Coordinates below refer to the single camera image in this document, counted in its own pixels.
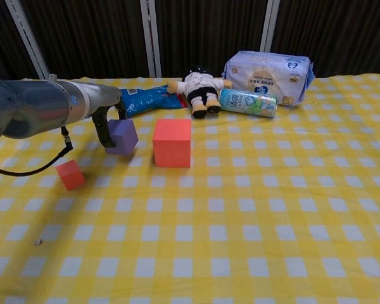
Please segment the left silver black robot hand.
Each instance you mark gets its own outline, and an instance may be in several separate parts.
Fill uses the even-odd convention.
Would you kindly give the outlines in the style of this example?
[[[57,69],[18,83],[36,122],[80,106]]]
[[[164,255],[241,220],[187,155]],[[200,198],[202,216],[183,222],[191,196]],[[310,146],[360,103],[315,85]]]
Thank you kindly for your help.
[[[116,144],[111,138],[108,127],[107,114],[114,106],[120,120],[127,118],[121,90],[108,85],[87,84],[86,93],[90,101],[89,116],[92,118],[100,143],[105,148],[115,148]]]

